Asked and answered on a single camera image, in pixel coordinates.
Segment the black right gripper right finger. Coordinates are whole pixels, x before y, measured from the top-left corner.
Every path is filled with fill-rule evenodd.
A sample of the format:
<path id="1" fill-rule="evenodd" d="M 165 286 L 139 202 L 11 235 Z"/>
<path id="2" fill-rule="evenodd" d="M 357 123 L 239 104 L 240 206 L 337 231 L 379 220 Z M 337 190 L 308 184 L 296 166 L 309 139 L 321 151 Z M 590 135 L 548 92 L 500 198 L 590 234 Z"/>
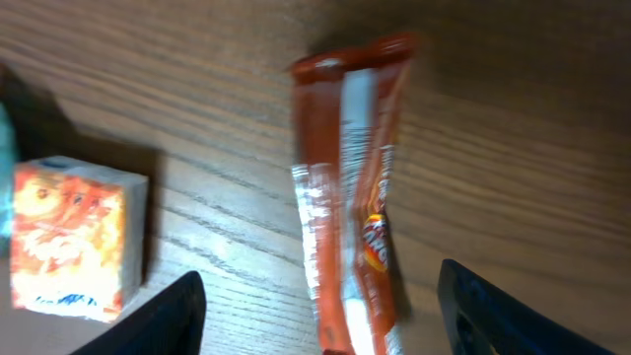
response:
<path id="1" fill-rule="evenodd" d="M 438 297 L 455 355 L 608 354 L 453 259 L 442 262 Z"/>

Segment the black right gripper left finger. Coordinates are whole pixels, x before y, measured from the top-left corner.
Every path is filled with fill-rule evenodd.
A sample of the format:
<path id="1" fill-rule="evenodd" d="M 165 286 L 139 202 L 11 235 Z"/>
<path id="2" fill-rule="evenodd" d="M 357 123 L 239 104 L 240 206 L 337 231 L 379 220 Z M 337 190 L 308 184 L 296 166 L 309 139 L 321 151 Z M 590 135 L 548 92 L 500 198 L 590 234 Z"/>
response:
<path id="1" fill-rule="evenodd" d="M 72 355 L 198 355 L 205 314 L 201 276 L 189 271 Z"/>

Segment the red orange snack bag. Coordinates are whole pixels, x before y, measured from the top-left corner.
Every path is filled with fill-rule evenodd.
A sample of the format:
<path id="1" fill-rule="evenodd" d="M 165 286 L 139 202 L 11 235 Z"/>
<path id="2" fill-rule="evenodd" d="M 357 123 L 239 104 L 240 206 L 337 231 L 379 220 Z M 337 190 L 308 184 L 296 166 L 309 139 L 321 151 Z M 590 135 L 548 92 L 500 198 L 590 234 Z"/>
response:
<path id="1" fill-rule="evenodd" d="M 325 354 L 403 351 L 386 201 L 414 51 L 413 35 L 390 35 L 292 67 L 292 178 Z"/>

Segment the green snack packet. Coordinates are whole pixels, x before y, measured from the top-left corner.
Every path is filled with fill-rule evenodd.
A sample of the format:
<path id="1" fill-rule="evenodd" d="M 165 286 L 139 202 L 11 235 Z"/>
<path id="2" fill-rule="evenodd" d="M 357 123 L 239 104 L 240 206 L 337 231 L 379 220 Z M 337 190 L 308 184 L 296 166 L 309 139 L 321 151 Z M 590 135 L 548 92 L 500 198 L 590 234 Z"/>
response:
<path id="1" fill-rule="evenodd" d="M 14 168 L 18 158 L 14 129 L 8 111 L 1 105 L 1 248 L 12 232 Z"/>

